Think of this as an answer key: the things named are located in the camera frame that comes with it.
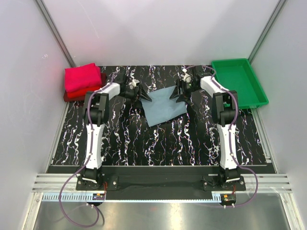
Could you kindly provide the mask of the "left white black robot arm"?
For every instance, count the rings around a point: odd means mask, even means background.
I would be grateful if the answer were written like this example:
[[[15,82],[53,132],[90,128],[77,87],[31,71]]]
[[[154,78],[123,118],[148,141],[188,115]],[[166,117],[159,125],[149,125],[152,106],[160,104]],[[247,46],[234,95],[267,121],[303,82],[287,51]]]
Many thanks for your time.
[[[79,170],[79,184],[92,189],[105,185],[102,175],[101,144],[102,134],[109,120],[109,101],[120,96],[137,102],[140,99],[151,102],[139,80],[129,80],[125,74],[113,77],[104,87],[87,92],[83,106],[83,120],[86,125],[87,145],[84,165]]]

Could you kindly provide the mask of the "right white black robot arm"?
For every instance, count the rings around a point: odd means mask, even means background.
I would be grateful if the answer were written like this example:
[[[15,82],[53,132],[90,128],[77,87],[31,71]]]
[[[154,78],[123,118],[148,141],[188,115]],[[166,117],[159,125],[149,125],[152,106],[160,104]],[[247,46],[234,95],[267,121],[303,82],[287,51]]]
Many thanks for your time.
[[[228,190],[240,180],[236,156],[236,120],[238,117],[237,92],[222,86],[216,79],[216,71],[209,67],[210,73],[203,72],[202,66],[184,68],[176,80],[170,99],[183,102],[188,95],[205,90],[212,98],[211,116],[216,124],[220,138],[219,173],[215,183]]]

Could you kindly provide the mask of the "grey blue t shirt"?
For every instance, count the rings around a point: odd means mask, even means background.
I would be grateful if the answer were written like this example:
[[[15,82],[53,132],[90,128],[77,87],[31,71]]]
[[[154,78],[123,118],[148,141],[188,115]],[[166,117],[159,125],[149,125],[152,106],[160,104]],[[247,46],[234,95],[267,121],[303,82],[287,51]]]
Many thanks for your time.
[[[184,102],[176,102],[176,99],[169,99],[175,86],[159,89],[148,93],[151,102],[141,99],[144,115],[149,127],[172,120],[187,113]]]

